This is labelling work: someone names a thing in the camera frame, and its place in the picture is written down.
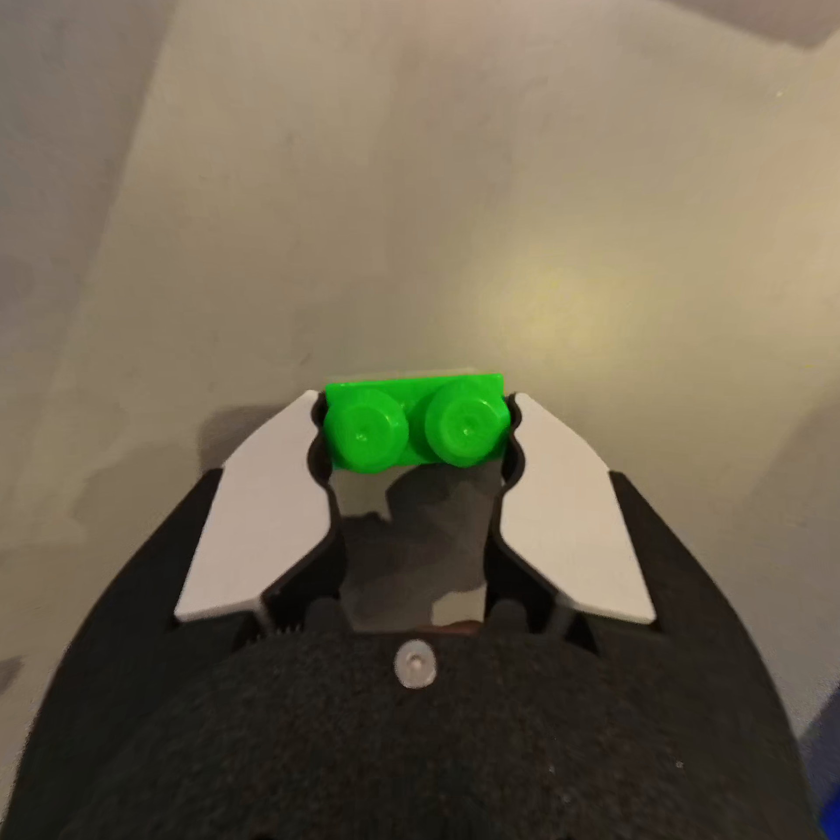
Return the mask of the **green two-stud block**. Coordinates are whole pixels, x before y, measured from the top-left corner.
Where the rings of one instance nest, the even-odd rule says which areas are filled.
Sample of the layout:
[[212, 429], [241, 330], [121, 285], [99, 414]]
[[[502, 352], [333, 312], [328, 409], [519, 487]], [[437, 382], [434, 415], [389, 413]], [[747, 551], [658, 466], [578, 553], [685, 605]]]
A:
[[503, 455], [511, 426], [497, 372], [333, 382], [323, 393], [332, 465], [355, 474], [479, 466]]

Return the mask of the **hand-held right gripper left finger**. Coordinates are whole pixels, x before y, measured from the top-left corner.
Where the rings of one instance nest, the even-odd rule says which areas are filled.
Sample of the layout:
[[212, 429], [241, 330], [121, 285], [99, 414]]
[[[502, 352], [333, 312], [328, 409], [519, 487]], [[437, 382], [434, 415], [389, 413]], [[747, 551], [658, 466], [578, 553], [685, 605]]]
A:
[[304, 624], [336, 601], [344, 575], [339, 514], [319, 409], [305, 391], [226, 457], [174, 610], [179, 623], [239, 613]]

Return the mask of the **blue plastic bin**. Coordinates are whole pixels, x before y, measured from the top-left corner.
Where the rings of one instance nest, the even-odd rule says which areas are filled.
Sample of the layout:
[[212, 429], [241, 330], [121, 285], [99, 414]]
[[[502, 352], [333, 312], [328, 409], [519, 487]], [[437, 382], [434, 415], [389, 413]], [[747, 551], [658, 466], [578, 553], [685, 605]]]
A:
[[818, 822], [826, 838], [839, 838], [839, 697], [835, 695], [799, 740]]

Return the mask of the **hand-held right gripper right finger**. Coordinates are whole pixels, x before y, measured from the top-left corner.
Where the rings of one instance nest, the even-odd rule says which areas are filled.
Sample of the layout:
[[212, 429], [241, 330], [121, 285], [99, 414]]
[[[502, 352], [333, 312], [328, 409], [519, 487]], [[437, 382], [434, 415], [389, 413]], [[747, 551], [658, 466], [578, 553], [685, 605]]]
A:
[[612, 472], [572, 427], [511, 396], [507, 474], [489, 534], [489, 595], [519, 600], [533, 631], [556, 606], [651, 627], [657, 613]]

